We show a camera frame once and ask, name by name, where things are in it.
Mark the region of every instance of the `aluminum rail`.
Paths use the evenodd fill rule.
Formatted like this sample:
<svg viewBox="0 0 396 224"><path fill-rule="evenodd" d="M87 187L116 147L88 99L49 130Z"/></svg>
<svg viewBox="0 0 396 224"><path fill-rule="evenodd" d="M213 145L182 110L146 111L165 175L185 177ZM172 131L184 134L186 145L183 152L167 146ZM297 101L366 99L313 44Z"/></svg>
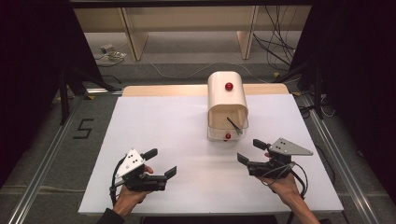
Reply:
<svg viewBox="0 0 396 224"><path fill-rule="evenodd" d="M313 101L311 98L303 96L306 105L312 105ZM324 144L327 149L329 149L332 160L335 163L335 166L340 173L341 178L343 179L344 184L346 185L346 189L349 192L353 202L355 203L359 213L361 214L361 218L364 223L367 224L376 224L379 223L379 220L374 212L373 207L370 205L366 196L364 195L361 187L359 186L357 180L352 174L347 162L344 160L343 155L341 154L340 149L335 144L332 135L326 127L325 121L321 120L315 112L310 112L315 123L315 126L320 133Z"/></svg>
<svg viewBox="0 0 396 224"><path fill-rule="evenodd" d="M76 96L75 99L73 100L73 104L70 107L70 116L68 119L65 121L64 125L62 125L58 132L56 133L54 139L52 140L49 149L44 156L43 161L40 163L40 166L38 167L37 171L35 172L35 175L30 182L29 186L27 187L26 191L23 193L23 196L21 197L20 201L18 204L15 206L15 209L10 216L10 219L8 221L9 224L15 224L15 223L23 223L25 220L34 200L35 196L37 195L41 184L43 183L51 165L56 157L56 154L58 153L59 148L62 145L62 142L64 140L65 134L67 133L71 121L73 120L74 115L76 114L76 111L78 107L80 106L82 100L84 99L84 96Z"/></svg>

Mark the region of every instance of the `gray floor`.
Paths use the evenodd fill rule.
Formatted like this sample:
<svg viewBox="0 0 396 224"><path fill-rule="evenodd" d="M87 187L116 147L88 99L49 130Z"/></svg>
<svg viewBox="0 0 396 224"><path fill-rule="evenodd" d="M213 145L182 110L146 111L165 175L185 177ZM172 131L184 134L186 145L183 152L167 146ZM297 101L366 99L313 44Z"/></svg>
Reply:
<svg viewBox="0 0 396 224"><path fill-rule="evenodd" d="M269 39L268 32L259 32L258 35ZM299 32L289 32L288 43L296 46L299 35ZM280 72L282 75L284 72L269 66L268 61L276 63L279 67L287 67L278 63L274 57L268 57L267 61L267 53L255 42L249 59L242 60L234 32L152 33L149 35L145 54L140 62L131 61L123 34L86 34L86 36L95 58L101 56L99 47L108 43L113 44L117 51L127 53L124 62L112 67L100 67L105 81L120 87L205 83L208 76L218 70L234 70L242 76L245 83L270 82L274 80L274 73ZM281 48L275 48L274 51L283 53ZM106 60L97 62L101 65L114 63ZM297 81L291 80L286 84L290 91L297 91L296 83ZM91 83L86 83L86 86L96 88ZM76 113L70 121L69 128L65 130L64 138L33 204L28 207L24 223L93 223L97 219L97 217L78 214L78 207L118 97L115 94L96 94L92 99L86 98L80 103L77 99L70 100L71 105L76 107ZM307 105L304 97L296 97L296 103ZM323 109L329 114L332 113L330 107ZM54 98L47 116L31 148L23 154L7 183L0 190L0 223L7 223L47 151L53 146L52 141L57 136L61 120L61 106L57 97ZM89 127L92 131L89 138L78 139L76 137L86 134L78 130L84 119L88 120L83 127ZM335 115L330 118L325 117L324 123L372 206L378 223L396 223L395 204L378 183L365 159L356 153L357 147L343 122ZM323 154L320 154L323 164L329 177L332 179L335 176L333 185L345 207L344 214L317 214L317 216L328 217L332 223L363 223L364 218L361 217L358 206L336 169L312 115L305 119L305 124L314 143L323 151ZM325 195L318 200L326 200ZM286 223L288 214L276 214L276 218L278 223ZM129 217L127 222L136 223L138 218Z"/></svg>

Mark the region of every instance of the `black cable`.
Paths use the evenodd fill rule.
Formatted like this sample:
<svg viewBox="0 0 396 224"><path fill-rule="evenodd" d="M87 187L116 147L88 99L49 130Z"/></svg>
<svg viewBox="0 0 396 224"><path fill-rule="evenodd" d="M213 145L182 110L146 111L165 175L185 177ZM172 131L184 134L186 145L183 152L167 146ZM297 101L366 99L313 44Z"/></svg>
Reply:
<svg viewBox="0 0 396 224"><path fill-rule="evenodd" d="M111 64L111 65L100 65L100 64L98 64L98 67L112 67L112 66L117 65L117 64L119 64L119 63L122 63L122 62L124 61L123 58L119 58L119 59L120 59L120 60L119 60L118 62L113 63L113 64Z"/></svg>
<svg viewBox="0 0 396 224"><path fill-rule="evenodd" d="M270 41L268 41L268 40L261 39L261 38L259 38L258 36L256 36L256 34L253 34L253 35L254 35L254 37L256 37L256 38L257 38L258 40L260 40L261 42L271 43L271 44L273 44L273 45L278 45L278 46L282 47L281 44L278 44L278 43L270 42ZM289 45L285 45L285 48L288 48L288 49L295 49L294 47L289 46Z"/></svg>
<svg viewBox="0 0 396 224"><path fill-rule="evenodd" d="M117 191L117 187L116 186L116 173L119 170L120 166L122 165L122 163L124 162L125 157L122 158L119 163L116 166L116 169L114 169L114 173L113 176L111 178L111 187L110 187L110 198L111 198L111 202L113 202L113 206L116 204L117 202L117 195L116 195L116 191Z"/></svg>
<svg viewBox="0 0 396 224"><path fill-rule="evenodd" d="M298 107L300 109L300 113L301 113L301 116L303 117L303 119L308 119L311 116L309 111L311 109L315 108L313 105L309 105L309 106L301 106L301 105L299 105Z"/></svg>
<svg viewBox="0 0 396 224"><path fill-rule="evenodd" d="M287 58L288 61L290 62L290 59L289 59L289 56L288 56L288 53L290 54L290 52L289 52L288 49L285 50L284 46L285 46L286 43L285 43L285 41L283 40L282 35L281 35L281 33L280 33L280 23L279 23L279 10L280 10L280 7L279 7L279 6L276 7L276 22L274 22L273 18L271 17L271 14L270 14L270 12L269 12L269 10L268 10L268 7L265 7L265 10L266 10L266 12L267 12L267 14L268 14L268 16L269 16L269 18L270 18L270 20L271 20L271 23L272 23L273 26L274 26L274 31L273 31L273 35L272 35L272 37L271 37L271 41L272 41L273 37L275 36L275 37L282 43L282 49L283 49L283 51L285 52L286 58Z"/></svg>
<svg viewBox="0 0 396 224"><path fill-rule="evenodd" d="M291 17L291 21L294 21L294 17L295 17L296 14L297 14L297 8L298 8L298 7L296 6L295 9L294 9L294 13L293 13L293 16ZM290 27L291 27L291 22L290 22L290 24L289 24L288 31L287 31L286 34L285 34L285 41L286 41L286 43L288 42L288 34L289 34Z"/></svg>
<svg viewBox="0 0 396 224"><path fill-rule="evenodd" d="M286 6L285 10L283 11L282 20L280 21L280 23L281 23L281 22L283 21L283 19L285 18L286 10L288 10L288 8L289 8L289 6ZM287 43L286 43L287 41L285 41L285 40L283 39L282 35L280 34L280 23L279 23L279 25L278 25L279 36L280 36L281 39L282 39L283 45L286 46L286 45L287 45ZM290 53L290 49L286 49L286 51L288 52L288 54L289 54L290 57L292 58L293 55Z"/></svg>
<svg viewBox="0 0 396 224"><path fill-rule="evenodd" d="M304 185L304 181L296 173L291 171L291 173L297 178L297 180L303 186L303 190L301 191L300 195L304 199L304 196L305 196L306 192L308 191L308 176L306 175L306 172L305 172L305 170L303 169L303 167L301 165L299 165L297 163L295 163L295 165L300 167L300 169L303 171L304 176L305 176L305 185Z"/></svg>
<svg viewBox="0 0 396 224"><path fill-rule="evenodd" d="M101 60L101 59L103 59L105 56L106 56L106 55L104 54L104 55L102 55L100 58L95 58L95 60Z"/></svg>
<svg viewBox="0 0 396 224"><path fill-rule="evenodd" d="M285 60L283 60L282 58L280 58L279 56L277 56L275 53L273 53L270 49L269 49L269 47L265 47L264 46L264 44L263 43L261 43L261 41L258 39L258 37L255 35L255 34L253 34L253 36L255 37L255 39L256 39L256 41L259 43L259 45L263 48L263 49L265 49L266 51L267 51L267 53L270 53L270 54L272 54L272 55L274 55L276 58L278 58L280 61L282 61L283 63L285 63L285 64L287 64L287 65L290 65L290 63L288 63L288 62L286 62ZM269 61L269 57L267 56L267 62L268 62L268 64L270 64L271 65L271 62Z"/></svg>
<svg viewBox="0 0 396 224"><path fill-rule="evenodd" d="M289 218L288 218L288 222L286 222L287 224L290 224L294 219L294 213L290 212Z"/></svg>
<svg viewBox="0 0 396 224"><path fill-rule="evenodd" d="M114 79L116 79L119 82L119 84L122 84L122 82L118 78L116 78L114 76L102 76L102 77L113 77Z"/></svg>
<svg viewBox="0 0 396 224"><path fill-rule="evenodd" d="M283 166L277 167L277 168L275 168L274 170L270 170L270 171L268 171L267 173L263 174L262 177L265 177L266 175L269 175L269 174L271 174L272 172L275 172L275 171L280 170L280 169L282 169L282 168L284 168L283 171L282 171L276 178L274 178L274 182L272 182L272 183L270 183L270 184L266 184L265 182L262 181L262 183L264 184L264 186L269 187L269 186L273 185L273 184L274 184L274 183L275 183L286 171L289 170L290 166L289 166L289 165L283 165Z"/></svg>
<svg viewBox="0 0 396 224"><path fill-rule="evenodd" d="M347 219L347 215L344 210L341 212L341 214L343 215L344 219L346 220L346 224L349 224L350 223L349 219Z"/></svg>

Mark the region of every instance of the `printed number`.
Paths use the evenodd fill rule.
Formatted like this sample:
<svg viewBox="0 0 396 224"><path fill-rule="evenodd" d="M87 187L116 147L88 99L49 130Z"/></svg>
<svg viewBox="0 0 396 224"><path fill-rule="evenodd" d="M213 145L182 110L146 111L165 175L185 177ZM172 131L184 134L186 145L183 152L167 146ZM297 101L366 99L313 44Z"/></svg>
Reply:
<svg viewBox="0 0 396 224"><path fill-rule="evenodd" d="M92 128L82 128L82 124L85 121L93 121L93 119L82 119L81 123L78 126L77 131L84 131L84 132L87 132L87 133L85 134L85 136L74 136L73 139L87 139L87 138L90 137L90 133L92 131Z"/></svg>

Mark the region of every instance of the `sleeve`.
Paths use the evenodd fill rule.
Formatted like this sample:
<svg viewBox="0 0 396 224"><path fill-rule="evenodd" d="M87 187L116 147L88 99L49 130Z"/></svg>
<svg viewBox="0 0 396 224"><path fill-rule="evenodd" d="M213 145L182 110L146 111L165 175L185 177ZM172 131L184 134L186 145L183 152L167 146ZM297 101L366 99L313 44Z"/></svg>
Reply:
<svg viewBox="0 0 396 224"><path fill-rule="evenodd" d="M124 221L125 220L119 214L107 208L96 224L122 224Z"/></svg>

